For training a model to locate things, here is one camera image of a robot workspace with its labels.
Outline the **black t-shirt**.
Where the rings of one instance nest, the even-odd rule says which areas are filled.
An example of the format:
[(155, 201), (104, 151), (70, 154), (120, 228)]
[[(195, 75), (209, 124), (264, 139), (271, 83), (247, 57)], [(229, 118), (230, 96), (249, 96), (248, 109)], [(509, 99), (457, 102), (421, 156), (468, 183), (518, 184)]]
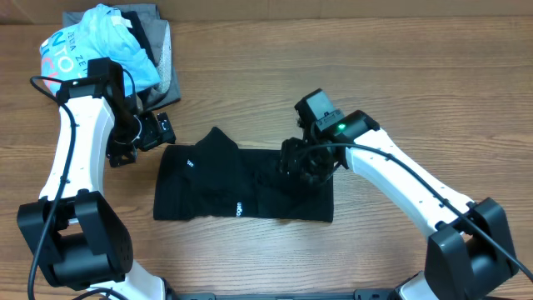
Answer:
[(282, 174), (279, 158), (277, 150), (240, 149), (218, 127), (192, 146), (171, 145), (162, 155), (153, 217), (332, 222), (333, 183), (311, 185)]

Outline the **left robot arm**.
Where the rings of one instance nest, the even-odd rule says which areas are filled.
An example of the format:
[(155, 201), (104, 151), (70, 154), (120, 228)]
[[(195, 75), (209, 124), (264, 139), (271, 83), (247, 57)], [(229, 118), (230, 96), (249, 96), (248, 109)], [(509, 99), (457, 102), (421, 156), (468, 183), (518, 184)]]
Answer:
[(104, 299), (174, 299), (162, 277), (150, 274), (133, 257), (126, 226), (104, 197), (104, 164), (134, 163), (139, 151), (175, 134), (162, 112), (141, 112), (126, 96), (131, 74), (108, 57), (92, 59), (83, 78), (62, 80), (49, 93), (59, 107), (60, 133), (47, 182), (36, 202), (23, 204), (17, 225), (33, 260), (27, 295), (42, 273), (52, 287), (67, 287)]

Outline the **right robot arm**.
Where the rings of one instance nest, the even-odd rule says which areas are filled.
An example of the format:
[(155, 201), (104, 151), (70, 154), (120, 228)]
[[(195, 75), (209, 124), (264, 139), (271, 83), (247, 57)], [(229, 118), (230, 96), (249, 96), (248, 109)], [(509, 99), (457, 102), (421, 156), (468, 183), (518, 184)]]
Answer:
[(372, 183), (426, 239), (422, 271), (394, 288), (356, 299), (482, 299), (519, 269), (506, 213), (495, 200), (475, 202), (433, 177), (361, 110), (344, 114), (317, 89), (295, 106), (301, 138), (281, 146), (280, 171), (311, 187), (339, 168)]

